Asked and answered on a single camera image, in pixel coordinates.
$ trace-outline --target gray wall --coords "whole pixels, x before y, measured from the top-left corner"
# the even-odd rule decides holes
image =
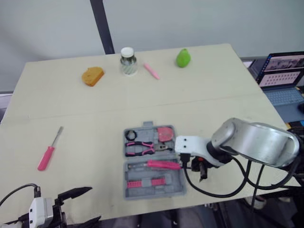
[[[26,62],[102,54],[89,0],[0,0],[0,92]]]
[[[240,57],[304,50],[304,0],[104,0],[116,52],[230,43]]]

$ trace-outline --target laptop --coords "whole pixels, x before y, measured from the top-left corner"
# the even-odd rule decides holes
[[[256,82],[286,122],[304,120],[298,105],[304,97],[296,89],[304,73],[304,51],[273,53],[264,62]]]

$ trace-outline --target pink pliers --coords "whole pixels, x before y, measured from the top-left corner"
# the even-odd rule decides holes
[[[145,154],[154,154],[155,151],[164,151],[168,149],[168,146],[164,145],[164,144],[154,144],[153,142],[127,142],[125,144],[126,147],[129,146],[146,146],[149,147],[149,149],[142,151],[142,152],[138,152],[138,153],[132,153],[132,152],[127,152],[125,154],[126,157],[133,157],[133,156],[143,156]]]

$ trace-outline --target jar lid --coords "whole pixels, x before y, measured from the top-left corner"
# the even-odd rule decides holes
[[[134,55],[134,50],[131,47],[125,47],[120,51],[120,53],[122,54],[122,57],[129,58]]]

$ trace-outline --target black pole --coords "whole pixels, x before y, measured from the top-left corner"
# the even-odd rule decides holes
[[[105,54],[115,54],[103,0],[90,0]]]

